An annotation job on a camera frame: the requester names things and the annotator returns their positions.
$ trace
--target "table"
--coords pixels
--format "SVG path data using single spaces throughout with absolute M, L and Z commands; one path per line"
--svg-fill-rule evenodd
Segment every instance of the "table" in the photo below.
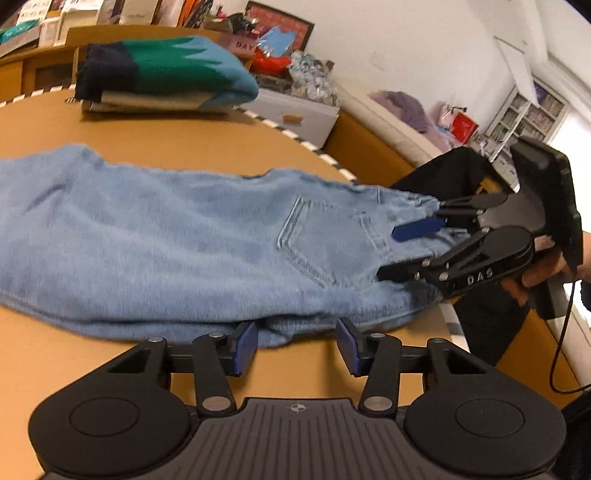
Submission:
M 82 116 L 67 89 L 25 98 L 0 108 L 0 158 L 20 157 L 68 142 L 90 145 L 108 161 L 150 167 L 258 174 L 274 167 L 299 168 L 329 180 L 346 181 L 277 130 L 234 112 L 227 119 L 194 115 Z M 0 307 L 4 367 L 0 373 L 0 478 L 33 480 L 42 473 L 27 437 L 28 418 L 47 396 L 128 349 L 130 343 L 83 338 Z M 433 336 L 450 338 L 439 309 L 395 334 L 407 345 Z M 422 393 L 420 375 L 403 375 L 400 403 Z M 194 402 L 192 376 L 173 375 L 172 391 Z M 238 403 L 247 396 L 351 397 L 365 383 L 352 378 L 335 342 L 311 339 L 260 350 L 243 378 L 231 379 Z

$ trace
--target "cable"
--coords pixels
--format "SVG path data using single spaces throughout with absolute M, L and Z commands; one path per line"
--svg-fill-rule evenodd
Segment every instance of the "cable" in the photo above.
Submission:
M 566 327 L 569 324 L 570 314 L 573 310 L 574 289 L 575 289 L 576 285 L 577 285 L 577 282 L 576 282 L 576 280 L 573 279 L 573 289 L 570 292 L 569 305 L 567 306 L 567 309 L 566 309 L 566 316 L 564 317 L 564 324 L 562 325 L 562 331 L 560 332 L 560 337 L 558 339 L 558 345 L 556 346 L 556 352 L 554 353 L 554 358 L 552 359 L 552 366 L 550 367 L 550 388 L 552 389 L 553 392 L 560 393 L 563 395 L 570 395 L 573 393 L 582 392 L 583 390 L 586 390 L 589 387 L 591 387 L 591 383 L 590 383 L 590 384 L 584 385 L 582 387 L 575 388 L 574 390 L 561 390 L 559 388 L 556 388 L 556 386 L 554 385 L 554 371 L 556 370 L 556 364 L 558 363 L 558 358 L 559 358 L 560 352 L 562 350 L 562 344 L 564 343 L 564 337 L 566 336 Z

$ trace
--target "drawer handle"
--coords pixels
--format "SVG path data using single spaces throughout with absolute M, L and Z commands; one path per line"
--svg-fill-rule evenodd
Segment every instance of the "drawer handle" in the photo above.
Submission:
M 304 117 L 301 115 L 293 115 L 291 113 L 284 113 L 283 114 L 283 121 L 286 124 L 300 124 L 302 123 Z

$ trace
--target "denim fabric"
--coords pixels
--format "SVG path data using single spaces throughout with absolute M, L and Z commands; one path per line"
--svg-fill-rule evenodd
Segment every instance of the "denim fabric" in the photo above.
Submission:
M 81 145 L 0 161 L 0 303 L 83 335 L 188 342 L 259 319 L 261 346 L 391 329 L 440 300 L 375 281 L 386 262 L 442 254 L 463 234 L 396 243 L 432 197 L 325 181 L 110 165 Z

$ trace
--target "metal bolt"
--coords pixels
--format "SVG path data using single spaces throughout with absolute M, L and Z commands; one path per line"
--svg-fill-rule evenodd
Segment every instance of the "metal bolt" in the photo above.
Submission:
M 363 402 L 363 406 L 371 411 L 386 411 L 392 408 L 392 400 L 387 397 L 375 395 L 366 398 Z
M 221 397 L 219 395 L 215 397 L 208 397 L 201 403 L 202 407 L 209 411 L 222 411 L 230 408 L 232 402 L 229 398 Z

